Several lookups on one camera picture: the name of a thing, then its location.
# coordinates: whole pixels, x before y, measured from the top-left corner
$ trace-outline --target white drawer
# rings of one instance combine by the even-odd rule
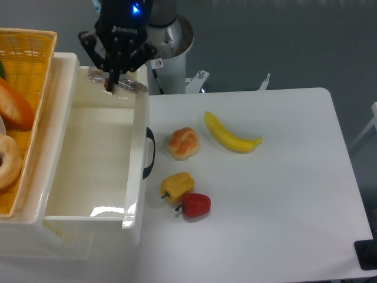
[[[71,85],[64,86],[69,70]],[[124,245],[138,244],[144,179],[153,166],[145,168],[147,137],[154,142],[147,128],[149,95],[112,96],[88,81],[87,71],[74,54],[55,53],[55,83],[42,107],[29,189],[15,216],[0,220],[0,232],[24,233],[15,244],[25,249],[12,253],[9,236],[0,243],[0,255],[41,257],[49,254],[40,253],[46,249],[51,257],[86,258],[94,232],[118,232]],[[146,66],[135,76],[147,84]]]

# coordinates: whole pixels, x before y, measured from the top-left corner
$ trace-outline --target yellow basket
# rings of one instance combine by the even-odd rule
[[[6,132],[20,146],[24,164],[19,178],[0,190],[0,218],[14,216],[17,204],[29,183],[29,157],[38,130],[39,110],[56,41],[56,32],[0,28],[0,61],[4,66],[5,80],[18,90],[35,110],[35,120],[30,131],[7,129]]]

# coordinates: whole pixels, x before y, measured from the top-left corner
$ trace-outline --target black cable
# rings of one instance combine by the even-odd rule
[[[161,85],[161,81],[160,79],[158,78],[158,75],[157,75],[157,71],[156,69],[152,69],[152,72],[153,72],[153,77],[156,79],[157,81],[157,84],[158,84],[158,88],[160,89],[160,93],[161,94],[165,94],[164,90],[163,90],[163,87]]]

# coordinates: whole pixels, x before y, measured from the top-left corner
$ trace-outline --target yellow banana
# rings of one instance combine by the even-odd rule
[[[212,135],[226,148],[235,152],[245,153],[254,150],[261,142],[262,137],[255,140],[241,139],[229,132],[211,112],[206,111],[204,121]]]

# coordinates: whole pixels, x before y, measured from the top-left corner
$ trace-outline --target drawer handle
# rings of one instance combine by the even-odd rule
[[[153,168],[153,165],[154,165],[154,158],[156,156],[156,142],[154,141],[154,136],[153,136],[152,130],[149,129],[148,127],[147,127],[147,138],[151,139],[152,142],[153,142],[153,158],[152,158],[151,165],[149,165],[148,167],[144,168],[143,179],[145,179],[146,177],[148,177],[149,174],[152,172],[152,168]]]

